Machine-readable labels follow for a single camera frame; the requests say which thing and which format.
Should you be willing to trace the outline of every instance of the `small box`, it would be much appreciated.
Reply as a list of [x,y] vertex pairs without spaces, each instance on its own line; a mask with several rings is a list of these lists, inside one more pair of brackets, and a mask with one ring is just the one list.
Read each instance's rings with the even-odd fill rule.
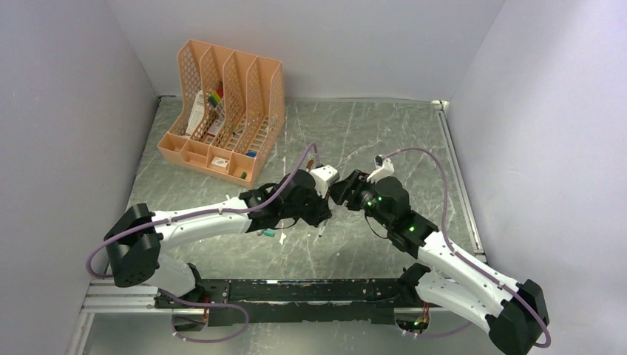
[[211,164],[219,166],[223,169],[228,169],[228,160],[224,158],[214,157],[214,159],[211,161]]

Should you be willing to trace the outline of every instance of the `black bracket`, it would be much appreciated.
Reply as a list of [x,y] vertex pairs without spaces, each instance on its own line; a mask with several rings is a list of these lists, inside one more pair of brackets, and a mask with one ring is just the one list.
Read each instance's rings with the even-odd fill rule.
[[[152,221],[153,214],[145,203],[131,206],[104,237],[107,240],[116,234]],[[161,233],[155,227],[130,234],[108,245],[113,281],[117,287],[130,287],[146,282],[159,268],[157,262],[161,250]]]

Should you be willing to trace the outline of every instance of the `table surface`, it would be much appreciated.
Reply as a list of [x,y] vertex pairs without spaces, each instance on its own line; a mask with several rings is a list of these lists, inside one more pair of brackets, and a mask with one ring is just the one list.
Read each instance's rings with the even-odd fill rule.
[[[235,196],[241,186],[167,163],[157,143],[172,125],[182,101],[164,98],[146,143],[129,205],[148,203],[151,210],[202,206]],[[472,252],[469,223],[462,212],[460,192],[453,184],[453,169],[441,122],[430,103],[371,101],[287,101],[287,120],[258,186],[278,182],[293,169],[307,143],[316,142],[323,163],[347,176],[353,169],[369,172],[377,154],[406,146],[434,152],[451,182],[447,226],[451,239]],[[443,187],[428,157],[410,152],[393,158],[396,176],[410,193],[412,207],[439,224]],[[257,234],[209,238],[168,251],[196,264],[205,278],[343,278],[398,277],[415,260],[373,235],[360,213],[333,210],[321,238],[317,229],[298,223],[275,237]],[[464,324],[449,311],[432,314],[427,334],[439,334]],[[191,337],[216,339],[240,325],[206,328]],[[183,344],[172,337],[169,317],[137,314],[97,314],[85,354],[499,354],[488,336],[471,326],[454,339],[403,337],[393,325],[369,322],[303,322],[254,324],[241,336],[220,344]]]
[[[159,140],[180,114],[179,98],[163,98],[146,142],[129,205],[147,203],[151,210],[203,206],[237,196],[242,186],[166,162]],[[451,184],[447,218],[449,236],[472,252],[472,238],[460,192],[453,183],[451,158],[441,122],[431,103],[417,101],[288,100],[286,120],[257,179],[257,186],[278,182],[289,173],[306,145],[315,142],[323,164],[335,166],[341,178],[354,169],[371,172],[373,159],[407,146],[432,151],[444,164]],[[440,224],[443,185],[435,164],[419,152],[395,156],[395,176],[410,193],[414,210]],[[380,234],[384,229],[371,223]],[[376,237],[363,214],[336,207],[322,237],[300,221],[275,237],[231,234],[190,243],[167,252],[194,263],[205,278],[345,278],[398,277],[415,260]]]

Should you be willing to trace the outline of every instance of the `orange desk organizer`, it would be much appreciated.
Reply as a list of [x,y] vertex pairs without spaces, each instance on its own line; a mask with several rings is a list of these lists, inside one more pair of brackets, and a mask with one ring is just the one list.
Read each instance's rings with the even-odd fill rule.
[[[281,62],[188,41],[178,53],[178,69],[183,111],[159,142],[161,154],[170,163],[252,188],[285,123]],[[218,113],[210,104],[209,95],[220,82],[224,124],[213,136],[209,128],[218,119]],[[204,116],[191,136],[185,136],[200,90]],[[228,165],[213,164],[214,158],[228,160]]]

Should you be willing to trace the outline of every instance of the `organizer compartment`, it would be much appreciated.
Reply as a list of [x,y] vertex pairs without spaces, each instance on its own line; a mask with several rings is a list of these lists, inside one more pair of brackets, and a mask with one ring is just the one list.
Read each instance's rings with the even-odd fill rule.
[[[162,155],[171,163],[253,187],[285,123],[281,62],[188,41],[178,53],[178,64],[183,110],[159,143]],[[222,118],[209,101],[220,83]],[[200,90],[203,118],[186,135]],[[213,132],[221,121],[222,127]]]

